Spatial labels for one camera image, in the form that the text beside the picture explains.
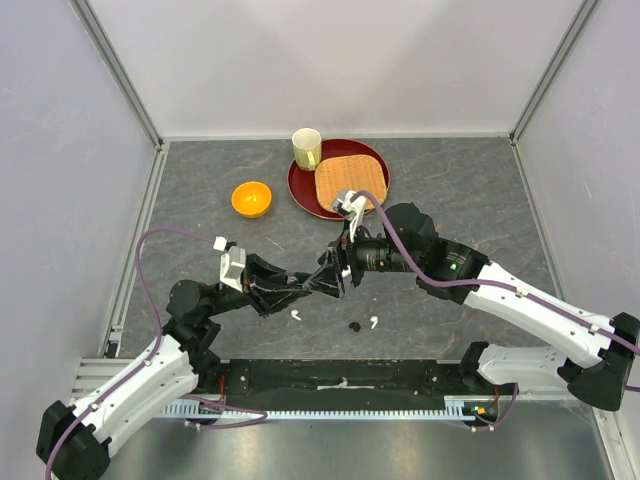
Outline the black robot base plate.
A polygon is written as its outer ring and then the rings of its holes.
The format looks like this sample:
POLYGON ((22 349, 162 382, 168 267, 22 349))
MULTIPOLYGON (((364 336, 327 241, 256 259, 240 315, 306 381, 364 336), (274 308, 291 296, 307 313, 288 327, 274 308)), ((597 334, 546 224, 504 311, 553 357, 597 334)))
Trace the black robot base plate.
POLYGON ((233 359, 198 382, 232 406, 270 411, 435 410, 446 396, 493 397, 471 368, 435 360, 233 359))

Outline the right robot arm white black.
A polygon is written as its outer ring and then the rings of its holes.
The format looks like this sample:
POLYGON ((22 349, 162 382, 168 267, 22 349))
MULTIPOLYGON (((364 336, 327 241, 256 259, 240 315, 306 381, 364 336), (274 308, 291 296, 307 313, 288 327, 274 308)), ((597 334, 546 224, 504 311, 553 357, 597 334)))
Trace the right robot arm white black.
POLYGON ((541 347, 472 344, 458 381, 477 394, 492 385, 560 389, 593 407, 617 411, 639 352, 639 321, 589 312, 541 291, 486 255, 436 232, 431 217, 412 203, 384 212, 376 237, 345 212, 341 235, 318 263, 337 284, 358 286, 367 271, 407 272, 429 295, 489 313, 543 341, 541 347))

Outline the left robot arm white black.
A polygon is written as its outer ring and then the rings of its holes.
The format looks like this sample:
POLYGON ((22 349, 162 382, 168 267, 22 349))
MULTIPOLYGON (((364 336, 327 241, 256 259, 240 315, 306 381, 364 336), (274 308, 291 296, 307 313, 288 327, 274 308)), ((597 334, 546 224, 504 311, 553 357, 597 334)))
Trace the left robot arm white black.
POLYGON ((146 349, 87 396, 44 412, 36 454, 48 479, 98 479, 127 441, 164 407, 219 382, 220 359, 210 346, 221 327, 213 317, 245 306, 265 317, 327 287, 322 272, 289 272, 233 247, 221 257, 215 284, 180 280, 171 289, 169 320, 146 349))

